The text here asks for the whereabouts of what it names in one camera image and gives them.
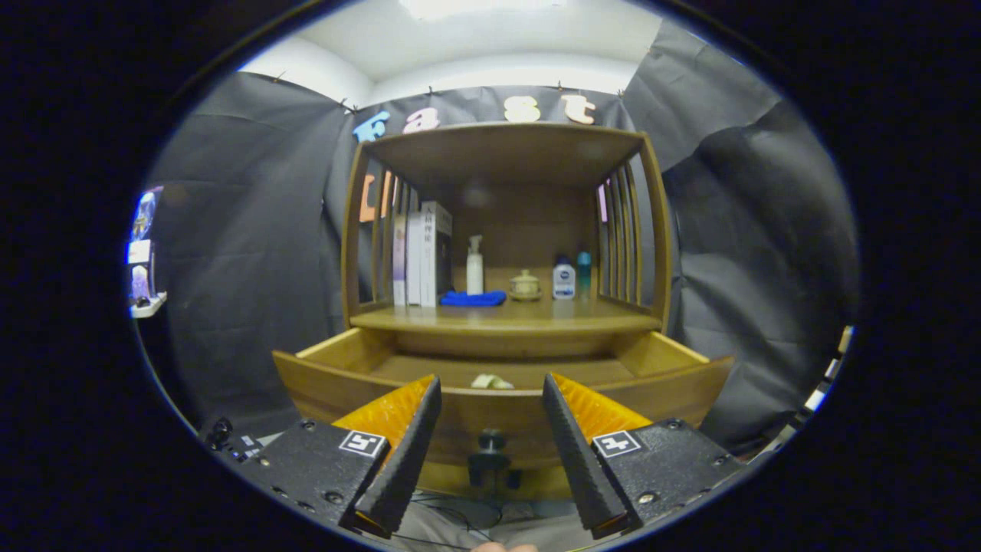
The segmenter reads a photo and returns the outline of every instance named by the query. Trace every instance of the ceiling light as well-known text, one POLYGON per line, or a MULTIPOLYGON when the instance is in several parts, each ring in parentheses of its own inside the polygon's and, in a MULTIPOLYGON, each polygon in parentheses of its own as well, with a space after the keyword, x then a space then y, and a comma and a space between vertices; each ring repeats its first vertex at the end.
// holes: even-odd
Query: ceiling light
POLYGON ((529 12, 563 8, 566 0, 398 0, 417 20, 436 20, 478 12, 529 12))

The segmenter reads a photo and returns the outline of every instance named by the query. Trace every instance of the blue cloth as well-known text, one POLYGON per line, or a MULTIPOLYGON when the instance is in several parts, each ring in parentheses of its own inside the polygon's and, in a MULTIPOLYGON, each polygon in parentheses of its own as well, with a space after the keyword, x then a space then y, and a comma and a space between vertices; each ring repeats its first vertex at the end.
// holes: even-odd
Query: blue cloth
POLYGON ((501 291, 487 292, 475 296, 468 296, 467 294, 457 292, 446 292, 446 295, 439 300, 439 304, 449 306, 498 306, 504 303, 506 299, 507 294, 501 291))

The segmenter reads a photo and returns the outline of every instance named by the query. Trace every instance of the person's finger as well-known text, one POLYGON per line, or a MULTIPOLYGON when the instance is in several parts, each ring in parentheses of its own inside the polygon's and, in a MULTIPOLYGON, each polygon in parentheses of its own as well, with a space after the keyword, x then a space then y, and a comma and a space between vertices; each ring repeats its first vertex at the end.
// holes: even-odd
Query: person's finger
POLYGON ((485 542, 470 552, 507 552, 507 549, 499 542, 485 542))

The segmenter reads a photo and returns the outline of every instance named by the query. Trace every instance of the white pump bottle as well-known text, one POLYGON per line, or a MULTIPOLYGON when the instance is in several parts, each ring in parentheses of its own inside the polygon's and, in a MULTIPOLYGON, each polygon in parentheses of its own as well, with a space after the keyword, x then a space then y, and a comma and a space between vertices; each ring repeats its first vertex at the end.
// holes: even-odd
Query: white pump bottle
POLYGON ((470 250, 467 252, 467 295, 480 295, 484 292, 484 256, 477 252, 484 236, 470 237, 470 250))

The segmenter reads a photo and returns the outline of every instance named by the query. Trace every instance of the wooden drawer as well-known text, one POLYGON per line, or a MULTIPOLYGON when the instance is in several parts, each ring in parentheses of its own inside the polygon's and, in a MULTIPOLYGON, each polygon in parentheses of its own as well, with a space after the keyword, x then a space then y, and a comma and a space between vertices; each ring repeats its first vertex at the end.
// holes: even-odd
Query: wooden drawer
POLYGON ((718 396, 733 359, 709 361, 657 332, 616 336, 603 354, 553 359, 455 358, 405 351, 396 332, 354 328, 295 355, 273 352, 303 415, 330 422, 429 373, 440 377, 442 414, 427 461, 466 466, 485 428, 507 437, 516 469, 559 465, 542 409, 542 382, 559 373, 652 419, 699 424, 718 396), (514 390, 472 389, 495 373, 514 390))

